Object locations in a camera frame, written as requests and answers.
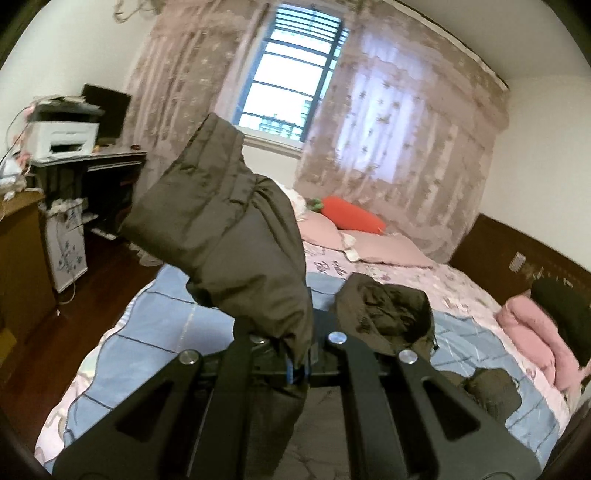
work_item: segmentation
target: curtain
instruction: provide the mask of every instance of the curtain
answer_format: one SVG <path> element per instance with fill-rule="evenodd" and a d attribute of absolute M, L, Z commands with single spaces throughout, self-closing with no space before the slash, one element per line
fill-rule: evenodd
<path fill-rule="evenodd" d="M 472 227 L 506 86 L 416 12 L 367 0 L 304 147 L 295 188 L 380 216 L 446 262 Z"/>
<path fill-rule="evenodd" d="M 148 160 L 136 185 L 145 193 L 178 157 L 210 111 L 229 119 L 248 51 L 269 2 L 168 0 L 132 74 L 122 143 Z"/>

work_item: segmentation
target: black cushion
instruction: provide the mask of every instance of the black cushion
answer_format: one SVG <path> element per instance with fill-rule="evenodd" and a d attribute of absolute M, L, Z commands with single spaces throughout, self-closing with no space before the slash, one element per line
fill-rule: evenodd
<path fill-rule="evenodd" d="M 539 278 L 531 286 L 531 298 L 554 320 L 558 333 L 580 365 L 591 358 L 591 310 L 589 302 L 555 278 Z"/>

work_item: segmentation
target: pink blanket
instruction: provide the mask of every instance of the pink blanket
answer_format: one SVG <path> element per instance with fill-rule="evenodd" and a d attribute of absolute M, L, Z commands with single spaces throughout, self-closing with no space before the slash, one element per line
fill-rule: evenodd
<path fill-rule="evenodd" d="M 581 382 L 577 359 L 552 319 L 533 300 L 524 295 L 509 299 L 496 321 L 517 349 L 540 367 L 550 385 L 564 391 Z"/>

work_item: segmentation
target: desk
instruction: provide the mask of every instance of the desk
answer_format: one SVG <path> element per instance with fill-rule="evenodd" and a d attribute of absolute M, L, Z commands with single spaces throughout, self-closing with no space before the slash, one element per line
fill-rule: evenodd
<path fill-rule="evenodd" d="M 50 207 L 60 198 L 83 197 L 83 180 L 87 173 L 125 167 L 134 168 L 139 173 L 145 162 L 146 152 L 109 149 L 85 157 L 31 160 L 31 171 L 37 178 L 35 186 L 43 189 L 46 205 Z"/>
<path fill-rule="evenodd" d="M 87 198 L 88 211 L 98 215 L 93 226 L 117 235 L 145 162 L 146 152 L 108 148 L 87 157 L 31 160 L 31 171 L 48 208 L 57 199 Z"/>

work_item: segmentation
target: computer monitor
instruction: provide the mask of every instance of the computer monitor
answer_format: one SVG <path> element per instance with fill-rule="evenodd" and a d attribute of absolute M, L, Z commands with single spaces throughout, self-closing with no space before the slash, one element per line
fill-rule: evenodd
<path fill-rule="evenodd" d="M 99 133 L 96 143 L 98 145 L 115 143 L 123 131 L 123 124 L 131 101 L 131 95 L 86 84 L 82 90 L 82 96 L 86 98 L 86 103 L 98 105 L 105 112 L 100 117 Z"/>

